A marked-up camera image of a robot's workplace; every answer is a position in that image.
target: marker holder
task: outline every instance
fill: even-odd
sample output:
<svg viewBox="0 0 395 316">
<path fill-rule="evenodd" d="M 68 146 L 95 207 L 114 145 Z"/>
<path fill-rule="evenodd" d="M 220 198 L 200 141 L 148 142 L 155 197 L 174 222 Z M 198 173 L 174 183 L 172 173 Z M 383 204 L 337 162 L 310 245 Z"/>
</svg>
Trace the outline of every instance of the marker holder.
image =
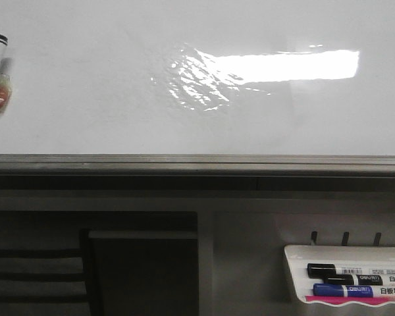
<svg viewBox="0 0 395 316">
<path fill-rule="evenodd" d="M 310 246 L 289 245 L 284 249 L 286 276 L 292 301 L 296 306 L 296 315 L 395 315 L 395 302 L 392 301 L 327 303 L 309 301 L 306 298 L 313 296 L 315 283 L 323 283 L 321 279 L 309 278 L 308 263 L 333 263 L 349 267 L 395 267 L 395 247 L 316 246 L 316 235 L 312 234 Z M 375 243 L 379 242 L 379 239 L 380 236 L 376 235 Z"/>
</svg>

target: whiteboard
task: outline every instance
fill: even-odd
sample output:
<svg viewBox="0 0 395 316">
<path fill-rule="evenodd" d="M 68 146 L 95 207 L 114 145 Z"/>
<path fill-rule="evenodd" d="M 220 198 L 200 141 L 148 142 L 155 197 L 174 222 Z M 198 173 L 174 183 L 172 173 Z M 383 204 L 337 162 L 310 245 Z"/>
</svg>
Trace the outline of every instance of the whiteboard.
<svg viewBox="0 0 395 316">
<path fill-rule="evenodd" d="M 0 0 L 0 153 L 395 155 L 395 0 Z"/>
</svg>

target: marker tray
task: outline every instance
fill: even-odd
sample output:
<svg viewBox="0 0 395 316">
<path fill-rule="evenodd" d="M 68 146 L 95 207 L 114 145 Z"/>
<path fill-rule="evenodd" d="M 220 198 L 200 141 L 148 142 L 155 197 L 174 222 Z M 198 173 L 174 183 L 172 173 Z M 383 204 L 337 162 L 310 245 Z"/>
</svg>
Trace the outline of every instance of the marker tray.
<svg viewBox="0 0 395 316">
<path fill-rule="evenodd" d="M 390 247 L 348 247 L 348 246 L 297 246 L 284 249 L 285 270 L 296 315 L 360 316 L 393 315 L 395 301 L 385 299 L 337 299 L 336 302 L 322 302 L 313 297 L 313 285 L 323 283 L 321 279 L 309 278 L 308 263 L 333 263 L 335 265 L 358 267 L 395 267 L 395 248 Z"/>
</svg>

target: white surface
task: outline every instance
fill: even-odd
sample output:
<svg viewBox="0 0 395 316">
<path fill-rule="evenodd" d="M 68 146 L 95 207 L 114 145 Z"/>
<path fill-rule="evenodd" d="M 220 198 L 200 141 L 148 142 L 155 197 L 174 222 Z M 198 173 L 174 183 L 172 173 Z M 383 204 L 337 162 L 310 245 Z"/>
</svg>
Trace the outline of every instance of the white surface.
<svg viewBox="0 0 395 316">
<path fill-rule="evenodd" d="M 332 263 L 337 267 L 395 269 L 395 248 L 291 245 L 285 247 L 285 256 L 294 284 L 293 294 L 302 302 L 305 302 L 306 296 L 313 295 L 315 283 L 323 283 L 321 279 L 309 278 L 308 263 Z"/>
<path fill-rule="evenodd" d="M 0 153 L 395 155 L 395 0 L 0 0 L 0 33 Z"/>
</svg>

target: blue marker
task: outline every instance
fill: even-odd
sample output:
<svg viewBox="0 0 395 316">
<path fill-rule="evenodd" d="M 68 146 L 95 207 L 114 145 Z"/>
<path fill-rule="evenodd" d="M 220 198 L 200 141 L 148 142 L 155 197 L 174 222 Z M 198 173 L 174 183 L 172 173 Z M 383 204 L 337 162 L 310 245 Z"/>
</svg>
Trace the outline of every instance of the blue marker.
<svg viewBox="0 0 395 316">
<path fill-rule="evenodd" d="M 338 296 L 344 298 L 395 297 L 395 286 L 337 285 L 317 283 L 313 285 L 315 296 Z"/>
</svg>

